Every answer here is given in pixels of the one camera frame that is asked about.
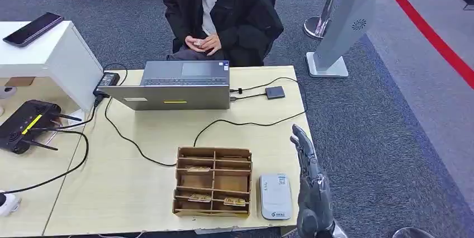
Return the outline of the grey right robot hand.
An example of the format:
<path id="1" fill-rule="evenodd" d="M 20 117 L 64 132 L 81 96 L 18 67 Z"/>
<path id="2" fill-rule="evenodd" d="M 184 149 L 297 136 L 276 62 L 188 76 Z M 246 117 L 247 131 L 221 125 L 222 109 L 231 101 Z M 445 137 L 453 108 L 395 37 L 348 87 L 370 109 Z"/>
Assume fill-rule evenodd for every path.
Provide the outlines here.
<path id="1" fill-rule="evenodd" d="M 305 131 L 294 124 L 290 137 L 298 154 L 300 191 L 297 231 L 300 237 L 333 237 L 335 221 L 329 180 L 319 164 L 314 145 Z"/>

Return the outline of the person's left hand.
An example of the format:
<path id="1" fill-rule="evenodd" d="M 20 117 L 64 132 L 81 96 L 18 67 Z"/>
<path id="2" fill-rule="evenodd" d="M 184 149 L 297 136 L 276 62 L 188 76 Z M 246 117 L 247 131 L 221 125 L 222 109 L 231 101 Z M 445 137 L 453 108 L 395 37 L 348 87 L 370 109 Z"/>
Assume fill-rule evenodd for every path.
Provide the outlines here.
<path id="1" fill-rule="evenodd" d="M 208 35 L 204 40 L 201 40 L 198 47 L 206 52 L 207 56 L 211 56 L 221 50 L 222 44 L 218 34 L 213 33 Z"/>

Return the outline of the person's right hand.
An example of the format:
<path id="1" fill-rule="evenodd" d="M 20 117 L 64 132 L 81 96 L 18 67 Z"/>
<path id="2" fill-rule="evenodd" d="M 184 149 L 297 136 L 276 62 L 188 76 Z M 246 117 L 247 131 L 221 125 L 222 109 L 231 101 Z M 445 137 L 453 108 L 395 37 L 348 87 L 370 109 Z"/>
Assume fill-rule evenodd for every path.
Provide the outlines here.
<path id="1" fill-rule="evenodd" d="M 192 36 L 186 36 L 184 41 L 189 49 L 196 51 L 198 53 L 204 52 L 204 50 L 201 49 L 202 39 L 196 39 Z"/>

